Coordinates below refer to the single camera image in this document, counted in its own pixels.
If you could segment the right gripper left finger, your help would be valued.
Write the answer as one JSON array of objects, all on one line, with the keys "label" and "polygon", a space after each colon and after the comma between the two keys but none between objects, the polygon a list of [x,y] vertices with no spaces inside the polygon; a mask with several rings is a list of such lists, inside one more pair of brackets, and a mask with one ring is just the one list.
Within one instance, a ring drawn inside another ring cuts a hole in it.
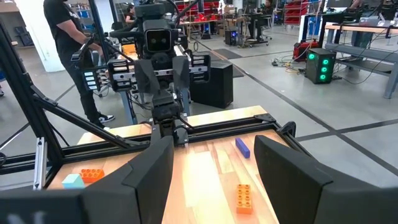
[{"label": "right gripper left finger", "polygon": [[85,223],[161,223],[173,165],[174,142],[166,136],[84,189]]}]

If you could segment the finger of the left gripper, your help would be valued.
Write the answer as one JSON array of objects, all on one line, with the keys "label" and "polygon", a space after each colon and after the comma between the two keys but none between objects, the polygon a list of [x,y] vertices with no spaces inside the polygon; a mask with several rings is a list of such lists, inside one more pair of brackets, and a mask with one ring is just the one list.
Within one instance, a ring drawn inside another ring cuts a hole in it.
[{"label": "finger of the left gripper", "polygon": [[172,59],[174,87],[177,92],[189,87],[189,65],[188,59],[184,56],[176,56]]},{"label": "finger of the left gripper", "polygon": [[150,60],[136,60],[134,73],[140,93],[155,94],[155,74]]}]

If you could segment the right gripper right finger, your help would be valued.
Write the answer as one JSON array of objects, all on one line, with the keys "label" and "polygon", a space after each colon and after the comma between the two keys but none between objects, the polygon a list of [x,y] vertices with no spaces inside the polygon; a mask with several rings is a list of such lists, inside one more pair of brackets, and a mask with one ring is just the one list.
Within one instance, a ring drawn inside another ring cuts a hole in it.
[{"label": "right gripper right finger", "polygon": [[254,155],[280,223],[351,223],[343,202],[325,196],[342,172],[261,135],[255,137]]}]

